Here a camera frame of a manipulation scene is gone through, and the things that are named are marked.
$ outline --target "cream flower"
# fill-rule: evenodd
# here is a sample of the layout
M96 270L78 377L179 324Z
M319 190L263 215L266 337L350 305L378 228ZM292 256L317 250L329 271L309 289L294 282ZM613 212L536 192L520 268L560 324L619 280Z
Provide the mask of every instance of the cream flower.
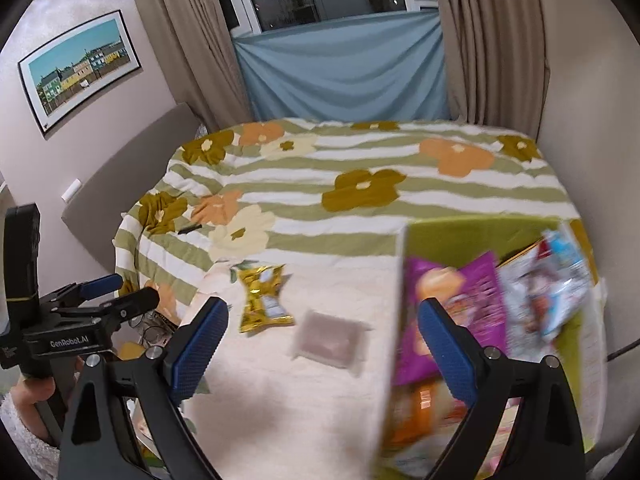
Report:
M297 134L290 137L281 137L264 144L260 148L260 154L266 160L278 160L288 156L305 156L316 150L317 138L318 136L315 134Z
M266 231L275 221L275 215L262 212L259 205L241 209L229 224L218 225L209 233L209 256L216 262L220 258L244 258L265 250L269 241Z

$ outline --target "blue cloth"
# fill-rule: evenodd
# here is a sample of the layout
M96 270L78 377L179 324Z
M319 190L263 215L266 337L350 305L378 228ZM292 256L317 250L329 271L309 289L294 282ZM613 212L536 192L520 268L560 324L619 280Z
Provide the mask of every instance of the blue cloth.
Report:
M436 9L313 23L234 44L257 120L450 118Z

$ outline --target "cable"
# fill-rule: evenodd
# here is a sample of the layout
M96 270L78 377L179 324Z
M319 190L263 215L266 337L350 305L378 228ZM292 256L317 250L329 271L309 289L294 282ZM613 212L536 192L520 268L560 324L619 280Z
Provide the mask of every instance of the cable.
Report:
M622 347L620 350L616 350L615 352L612 352L611 354L609 354L607 356L607 362L613 361L613 359L615 359L616 357L620 357L622 354L626 354L627 352L629 352L630 350L633 350L637 346L640 346L640 339L636 339L635 341L628 344L627 346Z

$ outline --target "painting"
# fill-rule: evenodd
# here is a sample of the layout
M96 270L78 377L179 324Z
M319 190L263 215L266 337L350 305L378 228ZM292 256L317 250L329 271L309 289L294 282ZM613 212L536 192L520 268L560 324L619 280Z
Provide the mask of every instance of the painting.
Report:
M140 68L119 10L78 25L18 63L33 115L47 135L89 97Z

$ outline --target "flower center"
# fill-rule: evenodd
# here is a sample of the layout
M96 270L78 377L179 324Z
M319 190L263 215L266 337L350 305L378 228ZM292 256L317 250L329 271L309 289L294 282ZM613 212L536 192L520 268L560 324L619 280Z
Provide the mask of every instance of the flower center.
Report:
M235 233L231 233L231 239L235 240L236 238L242 238L245 232L246 229L244 227L242 229L238 229Z

